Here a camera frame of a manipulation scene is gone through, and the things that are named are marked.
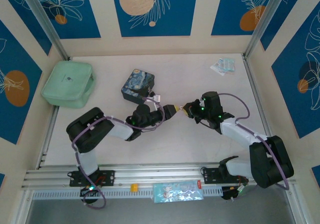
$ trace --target green storage bag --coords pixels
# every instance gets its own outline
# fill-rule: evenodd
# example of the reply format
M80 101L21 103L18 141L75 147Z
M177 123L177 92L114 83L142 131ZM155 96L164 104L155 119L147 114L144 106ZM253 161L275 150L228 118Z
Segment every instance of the green storage bag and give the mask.
M59 61L42 89L42 96L55 106L82 108L94 90L96 76L89 63Z

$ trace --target starry night printed box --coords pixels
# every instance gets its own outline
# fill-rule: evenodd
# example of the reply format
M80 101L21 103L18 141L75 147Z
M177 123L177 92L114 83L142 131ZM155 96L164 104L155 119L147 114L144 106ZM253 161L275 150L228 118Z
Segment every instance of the starry night printed box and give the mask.
M149 95L149 90L154 85L155 75L134 69L122 87L121 92L124 99L136 104L143 104L145 101L142 98L146 98Z

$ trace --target gray floor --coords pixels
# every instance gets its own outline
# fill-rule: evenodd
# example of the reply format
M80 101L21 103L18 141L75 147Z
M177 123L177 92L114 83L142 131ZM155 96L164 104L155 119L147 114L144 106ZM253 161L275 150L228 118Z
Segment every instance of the gray floor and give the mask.
M103 210L80 200L34 200L27 224L290 224L283 190L256 188L234 202L221 197L154 204L151 199L109 199Z

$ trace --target small yellow cube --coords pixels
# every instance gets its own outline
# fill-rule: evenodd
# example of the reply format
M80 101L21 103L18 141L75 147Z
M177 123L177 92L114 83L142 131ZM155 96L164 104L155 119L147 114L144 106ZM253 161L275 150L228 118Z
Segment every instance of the small yellow cube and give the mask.
M138 192L138 183L131 184L130 190L132 193L137 193Z

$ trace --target white floor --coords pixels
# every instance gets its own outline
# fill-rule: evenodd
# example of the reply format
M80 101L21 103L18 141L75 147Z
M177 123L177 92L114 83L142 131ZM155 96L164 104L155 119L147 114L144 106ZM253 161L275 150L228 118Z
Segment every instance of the white floor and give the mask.
M221 76L210 66L221 57L235 59L235 72ZM88 103L81 109L60 107L44 165L75 165L76 160L66 127L82 114L99 107L105 115L125 120L137 105L123 99L121 88L134 69L155 75L154 92L161 104L183 106L208 91L232 93L242 98L251 111L243 123L264 133L262 121L240 54L176 54L74 57L92 64L97 83ZM223 110L245 116L242 104L229 96L220 97ZM179 111L157 130L142 133L127 142L106 137L97 146L99 164L166 164L219 162L243 152L236 142L216 131L196 124Z

